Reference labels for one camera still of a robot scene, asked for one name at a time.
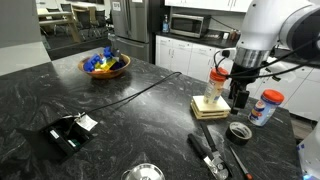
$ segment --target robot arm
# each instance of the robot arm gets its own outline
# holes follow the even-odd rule
[[[231,75],[252,70],[243,76],[257,76],[253,70],[267,62],[270,51],[277,44],[296,50],[314,40],[320,33],[320,7],[306,0],[253,0],[242,25],[242,35],[236,48],[222,50],[221,55],[234,59]],[[320,43],[310,43],[296,52],[304,59],[320,55]],[[256,78],[231,77],[229,98],[233,99],[231,113],[237,114],[245,107],[249,97],[246,87]]]

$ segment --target metal bowl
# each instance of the metal bowl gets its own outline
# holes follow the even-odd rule
[[[165,180],[165,178],[157,166],[144,163],[128,171],[125,180]]]
[[[112,79],[112,78],[115,78],[115,77],[119,76],[120,74],[122,74],[125,71],[125,69],[129,66],[129,64],[131,62],[130,58],[128,56],[124,55],[124,54],[121,54],[120,58],[123,59],[123,61],[126,63],[126,65],[123,66],[120,69],[117,69],[117,70],[114,70],[114,71],[111,71],[111,72],[108,72],[108,71],[107,72],[105,72],[105,71],[86,72],[83,69],[83,64],[86,63],[90,59],[90,57],[87,57],[84,60],[80,61],[79,64],[78,64],[78,68],[82,72],[84,72],[84,73],[88,74],[89,76],[92,76],[92,77],[94,77],[96,79]]]

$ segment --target wooden bowl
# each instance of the wooden bowl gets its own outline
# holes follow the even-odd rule
[[[90,59],[90,57],[87,57],[85,58],[84,60],[80,61],[79,64],[78,64],[78,68],[88,74],[89,76],[92,76],[93,78],[96,78],[96,79],[112,79],[112,78],[115,78],[117,76],[119,76],[120,74],[122,74],[125,69],[129,66],[131,60],[128,56],[124,55],[124,54],[121,54],[121,57],[120,59],[122,59],[126,65],[123,66],[122,68],[120,69],[117,69],[117,70],[114,70],[114,71],[96,71],[96,72],[87,72],[83,69],[83,65],[84,63],[86,63],[88,60]]]

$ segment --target screwdriver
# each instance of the screwdriver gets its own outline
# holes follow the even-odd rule
[[[233,156],[236,158],[238,164],[240,165],[243,173],[244,173],[244,176],[247,180],[253,180],[253,177],[252,175],[248,172],[247,168],[244,167],[244,165],[242,164],[242,162],[240,161],[239,157],[237,156],[237,154],[234,152],[234,150],[230,147],[231,149],[231,152],[233,154]]]

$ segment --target table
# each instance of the table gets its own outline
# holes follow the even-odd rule
[[[112,80],[91,79],[77,69],[77,63],[98,52],[102,48],[0,77],[0,177],[114,180],[120,179],[125,170],[149,162],[158,166],[169,180],[213,179],[187,143],[189,133],[206,142],[190,108],[191,97],[201,95],[206,83],[184,75],[121,107],[90,114],[99,122],[92,130],[96,137],[62,165],[35,158],[15,128],[38,130],[65,114],[127,97],[171,73],[132,58],[122,76]],[[253,131],[248,144],[233,148],[255,179],[301,179],[289,112],[278,108],[263,128],[255,127],[246,120],[255,102],[249,98],[247,108],[238,115],[208,123],[217,149],[233,169],[232,179],[243,179],[228,148],[232,143],[224,134],[234,121],[247,124]]]
[[[64,16],[64,17],[66,17],[66,19],[39,21],[39,25],[40,26],[48,26],[48,25],[57,25],[57,24],[68,24],[70,27],[70,31],[71,31],[73,40],[75,42],[81,42],[79,32],[76,27],[76,22],[73,19],[72,12],[38,13],[39,18],[52,17],[52,16],[58,16],[58,17]]]

